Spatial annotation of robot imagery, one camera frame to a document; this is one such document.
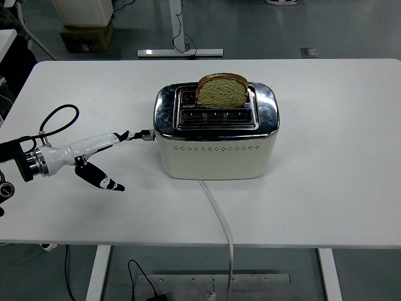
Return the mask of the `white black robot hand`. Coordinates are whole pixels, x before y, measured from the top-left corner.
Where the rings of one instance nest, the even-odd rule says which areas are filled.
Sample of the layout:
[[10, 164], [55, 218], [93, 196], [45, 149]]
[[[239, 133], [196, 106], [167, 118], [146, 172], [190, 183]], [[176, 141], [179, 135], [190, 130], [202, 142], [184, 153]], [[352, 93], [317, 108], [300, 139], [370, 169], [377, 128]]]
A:
[[88, 162], [88, 159], [93, 154], [111, 148], [115, 144], [135, 139], [153, 141], [155, 134], [153, 130], [111, 132], [74, 142], [62, 148], [44, 145], [32, 155], [38, 167], [37, 173], [42, 176], [53, 176], [62, 167], [73, 166], [75, 174], [92, 186], [111, 191], [124, 191], [125, 187], [122, 184], [115, 182], [100, 168]]

